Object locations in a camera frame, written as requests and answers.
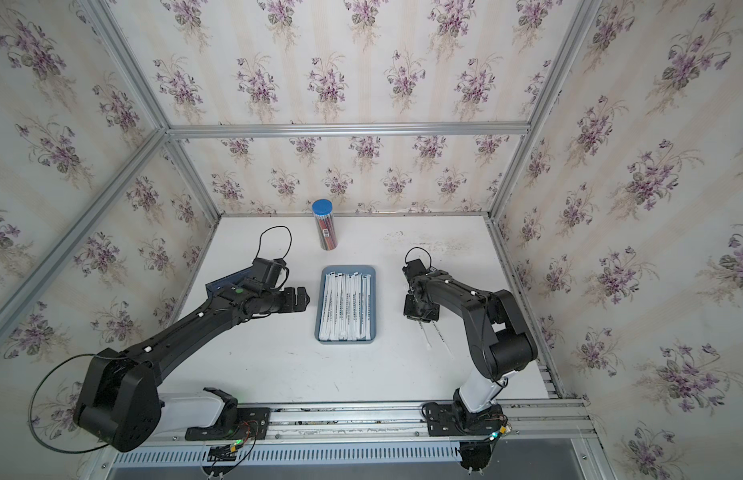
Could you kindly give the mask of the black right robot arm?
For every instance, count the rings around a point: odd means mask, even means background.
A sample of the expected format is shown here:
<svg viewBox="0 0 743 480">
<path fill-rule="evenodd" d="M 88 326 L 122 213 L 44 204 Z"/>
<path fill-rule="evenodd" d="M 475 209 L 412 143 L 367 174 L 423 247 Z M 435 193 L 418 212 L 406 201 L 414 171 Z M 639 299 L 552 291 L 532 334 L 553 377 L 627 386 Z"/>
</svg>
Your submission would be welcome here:
<svg viewBox="0 0 743 480">
<path fill-rule="evenodd" d="M 489 292 L 455 280 L 451 274 L 407 260 L 403 275 L 409 285 L 403 315 L 421 323 L 439 321 L 443 308 L 463 321 L 473 372 L 455 392 L 453 416 L 463 428 L 496 420 L 491 402 L 509 383 L 509 376 L 537 360 L 539 350 L 521 313 L 507 290 Z"/>
</svg>

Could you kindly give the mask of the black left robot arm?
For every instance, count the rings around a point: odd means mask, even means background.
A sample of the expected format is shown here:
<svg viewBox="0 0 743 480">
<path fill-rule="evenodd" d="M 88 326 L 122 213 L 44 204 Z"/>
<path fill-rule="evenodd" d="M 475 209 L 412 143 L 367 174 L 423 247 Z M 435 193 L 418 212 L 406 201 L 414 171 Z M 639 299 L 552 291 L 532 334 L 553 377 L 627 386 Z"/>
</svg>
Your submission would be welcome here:
<svg viewBox="0 0 743 480">
<path fill-rule="evenodd" d="M 74 409 L 75 426 L 125 453 L 158 433 L 185 430 L 189 440 L 238 435 L 238 400 L 206 387 L 193 394 L 159 392 L 183 362 L 219 335 L 254 319 L 306 311 L 310 296 L 288 287 L 282 258 L 255 258 L 248 268 L 207 283 L 207 299 L 189 315 L 122 351 L 96 354 Z"/>
</svg>

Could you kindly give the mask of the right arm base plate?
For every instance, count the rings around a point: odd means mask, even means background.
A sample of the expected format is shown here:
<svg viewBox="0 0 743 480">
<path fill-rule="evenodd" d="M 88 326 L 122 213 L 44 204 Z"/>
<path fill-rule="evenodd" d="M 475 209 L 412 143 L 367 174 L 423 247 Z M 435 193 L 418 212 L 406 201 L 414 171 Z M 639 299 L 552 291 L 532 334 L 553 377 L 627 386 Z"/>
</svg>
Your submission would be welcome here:
<svg viewBox="0 0 743 480">
<path fill-rule="evenodd" d="M 421 416 L 431 437 L 479 436 L 495 440 L 509 431 L 509 419 L 495 404 L 471 413 L 461 402 L 427 402 L 421 406 Z"/>
</svg>

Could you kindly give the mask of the blue storage tray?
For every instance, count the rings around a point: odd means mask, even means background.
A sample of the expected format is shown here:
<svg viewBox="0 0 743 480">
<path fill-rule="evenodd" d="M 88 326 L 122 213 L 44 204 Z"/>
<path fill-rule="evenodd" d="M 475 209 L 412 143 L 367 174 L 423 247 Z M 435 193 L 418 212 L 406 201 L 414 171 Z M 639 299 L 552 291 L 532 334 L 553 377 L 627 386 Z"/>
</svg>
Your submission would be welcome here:
<svg viewBox="0 0 743 480">
<path fill-rule="evenodd" d="M 370 344 L 377 337 L 377 272 L 334 265 L 322 272 L 315 338 L 321 344 Z"/>
</svg>

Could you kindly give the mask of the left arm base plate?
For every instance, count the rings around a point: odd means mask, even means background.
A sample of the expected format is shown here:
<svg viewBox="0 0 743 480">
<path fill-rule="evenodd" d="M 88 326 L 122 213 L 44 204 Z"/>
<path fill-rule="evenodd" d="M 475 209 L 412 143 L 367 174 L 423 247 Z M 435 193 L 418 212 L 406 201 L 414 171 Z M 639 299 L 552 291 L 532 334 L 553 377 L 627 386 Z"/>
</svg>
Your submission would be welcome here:
<svg viewBox="0 0 743 480">
<path fill-rule="evenodd" d="M 210 427 L 189 428 L 184 439 L 189 442 L 263 440 L 268 432 L 272 410 L 267 407 L 238 407 L 224 411 Z"/>
</svg>

